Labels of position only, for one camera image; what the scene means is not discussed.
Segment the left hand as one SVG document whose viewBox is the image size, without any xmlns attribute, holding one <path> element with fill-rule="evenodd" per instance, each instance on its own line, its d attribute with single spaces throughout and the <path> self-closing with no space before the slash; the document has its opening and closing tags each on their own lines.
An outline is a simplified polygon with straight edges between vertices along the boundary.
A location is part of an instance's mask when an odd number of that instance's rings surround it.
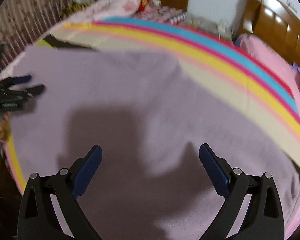
<svg viewBox="0 0 300 240">
<path fill-rule="evenodd" d="M 3 114 L 2 120 L 0 121 L 0 142 L 6 141 L 10 133 L 10 119 L 11 114 L 9 112 Z"/>
</svg>

